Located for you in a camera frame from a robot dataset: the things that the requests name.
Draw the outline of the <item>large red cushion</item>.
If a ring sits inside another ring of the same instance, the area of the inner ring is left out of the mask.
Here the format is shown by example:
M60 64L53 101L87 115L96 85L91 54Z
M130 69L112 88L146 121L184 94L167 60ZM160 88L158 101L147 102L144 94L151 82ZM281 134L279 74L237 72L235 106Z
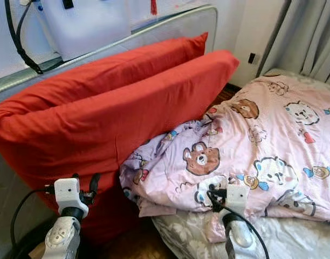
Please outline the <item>large red cushion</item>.
M217 50L97 96L24 114L0 116L0 154L30 188L99 173L98 194L82 221L82 241L108 242L137 224L116 175L138 146L199 118L239 61Z

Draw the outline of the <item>bed with grey floral sheet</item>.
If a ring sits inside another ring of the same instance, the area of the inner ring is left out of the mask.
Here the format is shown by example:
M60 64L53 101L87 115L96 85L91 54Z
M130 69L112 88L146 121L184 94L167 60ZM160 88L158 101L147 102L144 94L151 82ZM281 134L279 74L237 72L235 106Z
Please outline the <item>bed with grey floral sheet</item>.
M283 76L326 84L274 69L263 76ZM179 210L173 215L150 216L166 244L179 257L227 257L222 218L213 210L190 212ZM271 258L330 259L330 222L297 217L258 217L250 220L262 235Z

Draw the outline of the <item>pink cartoon bear blanket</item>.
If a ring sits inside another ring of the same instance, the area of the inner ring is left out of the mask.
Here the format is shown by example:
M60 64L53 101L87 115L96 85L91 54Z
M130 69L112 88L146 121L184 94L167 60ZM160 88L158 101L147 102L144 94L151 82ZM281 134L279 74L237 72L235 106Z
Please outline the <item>pink cartoon bear blanket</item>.
M210 189L248 187L244 217L330 222L330 87L274 74L201 119L138 147L120 166L140 217L210 212Z

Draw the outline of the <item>flat red cushion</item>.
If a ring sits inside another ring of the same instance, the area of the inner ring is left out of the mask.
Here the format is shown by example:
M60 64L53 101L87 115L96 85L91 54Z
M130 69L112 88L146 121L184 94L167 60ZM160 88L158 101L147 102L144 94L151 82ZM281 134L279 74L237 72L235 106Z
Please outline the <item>flat red cushion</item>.
M64 71L29 86L0 103L4 112L29 113L68 104L136 83L201 57L208 33L169 39Z

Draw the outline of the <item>white plastic panel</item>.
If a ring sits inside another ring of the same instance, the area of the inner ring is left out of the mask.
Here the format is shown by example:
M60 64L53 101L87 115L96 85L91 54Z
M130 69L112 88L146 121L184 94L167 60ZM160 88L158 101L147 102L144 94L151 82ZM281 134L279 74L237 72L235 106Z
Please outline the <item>white plastic panel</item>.
M131 35L127 0L34 0L43 32L63 61L80 57Z

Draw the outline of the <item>grey curtain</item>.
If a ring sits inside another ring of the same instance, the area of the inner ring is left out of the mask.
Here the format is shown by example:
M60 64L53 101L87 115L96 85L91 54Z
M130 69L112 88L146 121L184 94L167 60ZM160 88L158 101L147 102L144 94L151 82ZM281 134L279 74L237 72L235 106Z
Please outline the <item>grey curtain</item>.
M330 0L285 0L257 74L274 67L330 84Z

